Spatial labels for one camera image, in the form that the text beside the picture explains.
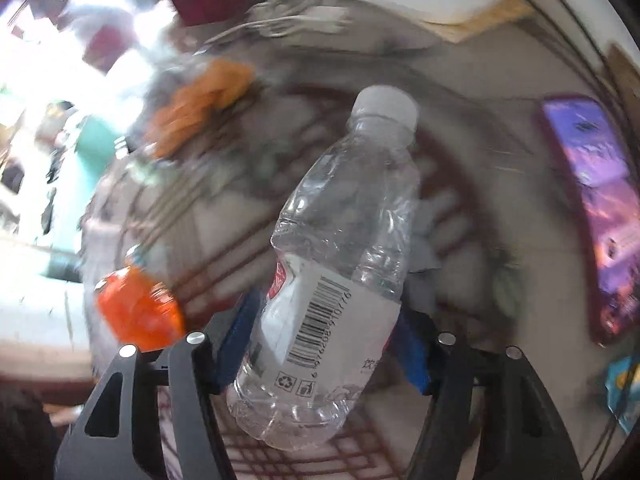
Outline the smartphone with purple screen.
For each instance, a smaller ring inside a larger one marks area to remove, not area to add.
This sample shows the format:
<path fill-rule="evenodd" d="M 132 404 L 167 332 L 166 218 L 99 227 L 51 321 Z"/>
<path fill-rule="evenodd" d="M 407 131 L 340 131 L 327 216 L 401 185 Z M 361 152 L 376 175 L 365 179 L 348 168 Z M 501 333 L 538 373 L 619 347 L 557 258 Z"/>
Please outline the smartphone with purple screen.
<path fill-rule="evenodd" d="M 577 214 L 592 341 L 607 346 L 639 324 L 639 191 L 622 140 L 601 104 L 547 96 L 537 122 Z"/>

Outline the clear plastic water bottle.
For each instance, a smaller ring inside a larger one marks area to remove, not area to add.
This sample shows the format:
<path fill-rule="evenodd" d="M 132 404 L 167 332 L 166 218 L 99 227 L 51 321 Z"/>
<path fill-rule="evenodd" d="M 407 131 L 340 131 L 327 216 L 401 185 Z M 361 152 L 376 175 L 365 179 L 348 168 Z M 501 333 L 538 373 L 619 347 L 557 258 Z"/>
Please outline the clear plastic water bottle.
<path fill-rule="evenodd" d="M 361 90 L 279 214 L 276 273 L 227 391 L 238 426 L 270 448 L 333 438 L 382 358 L 409 270 L 418 118 L 400 89 Z"/>

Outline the clear bag of orange snacks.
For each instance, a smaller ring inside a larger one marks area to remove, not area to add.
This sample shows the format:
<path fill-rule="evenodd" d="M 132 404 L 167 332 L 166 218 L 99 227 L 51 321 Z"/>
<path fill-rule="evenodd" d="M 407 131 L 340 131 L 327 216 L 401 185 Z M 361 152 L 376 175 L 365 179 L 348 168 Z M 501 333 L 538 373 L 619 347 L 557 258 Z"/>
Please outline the clear bag of orange snacks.
<path fill-rule="evenodd" d="M 226 110 L 247 94 L 255 81 L 248 64 L 214 58 L 206 70 L 178 89 L 152 117 L 144 134 L 155 159 L 174 154 L 199 133 L 210 114 Z"/>

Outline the orange snack wrapper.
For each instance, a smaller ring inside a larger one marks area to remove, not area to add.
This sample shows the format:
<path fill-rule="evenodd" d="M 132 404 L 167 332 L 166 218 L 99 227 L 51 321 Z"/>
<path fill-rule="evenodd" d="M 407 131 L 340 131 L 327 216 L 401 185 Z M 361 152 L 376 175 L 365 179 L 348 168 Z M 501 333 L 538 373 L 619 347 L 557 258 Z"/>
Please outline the orange snack wrapper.
<path fill-rule="evenodd" d="M 114 336 L 140 351 L 156 351 L 186 336 L 182 309 L 161 281 L 132 264 L 94 288 L 94 302 Z"/>

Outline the floral patterned tablecloth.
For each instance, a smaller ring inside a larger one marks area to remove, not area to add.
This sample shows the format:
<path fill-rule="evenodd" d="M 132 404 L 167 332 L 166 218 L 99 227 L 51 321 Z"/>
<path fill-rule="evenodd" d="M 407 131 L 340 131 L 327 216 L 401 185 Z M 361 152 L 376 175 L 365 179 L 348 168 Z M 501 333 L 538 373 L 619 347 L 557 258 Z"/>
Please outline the floral patterned tablecloth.
<path fill-rule="evenodd" d="M 61 479 L 578 479 L 634 325 L 638 146 L 538 12 L 452 44 L 356 2 L 157 67 L 81 221 L 99 374 Z"/>

